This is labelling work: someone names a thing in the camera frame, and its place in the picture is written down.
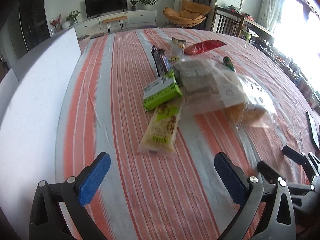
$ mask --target red wrapper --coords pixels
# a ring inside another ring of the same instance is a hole
[[[184,50],[184,53],[188,55],[196,55],[212,49],[216,49],[223,45],[225,45],[225,43],[223,43],[222,41],[215,41],[215,40],[203,41],[203,42],[191,45],[190,47],[187,47]]]

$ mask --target metal screw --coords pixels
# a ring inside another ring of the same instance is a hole
[[[255,177],[255,176],[251,176],[251,177],[250,177],[250,181],[251,181],[252,183],[257,183],[257,182],[258,182],[258,178]]]
[[[287,186],[287,183],[282,179],[282,180],[280,181],[280,185],[281,185],[282,187],[285,187],[285,186]]]
[[[76,178],[75,177],[69,177],[68,179],[67,179],[67,182],[68,183],[74,183],[76,181]]]
[[[41,180],[40,182],[39,182],[39,187],[43,187],[45,185],[45,181],[44,180]]]

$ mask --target flat screen tv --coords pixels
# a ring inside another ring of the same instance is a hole
[[[127,0],[85,0],[87,17],[127,8]]]

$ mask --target window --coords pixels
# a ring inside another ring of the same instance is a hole
[[[320,20],[299,0],[283,0],[274,31],[274,46],[294,59],[315,90],[320,91]]]

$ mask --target green box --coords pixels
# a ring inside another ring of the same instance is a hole
[[[172,98],[181,96],[182,93],[171,70],[144,88],[143,106],[150,111]]]

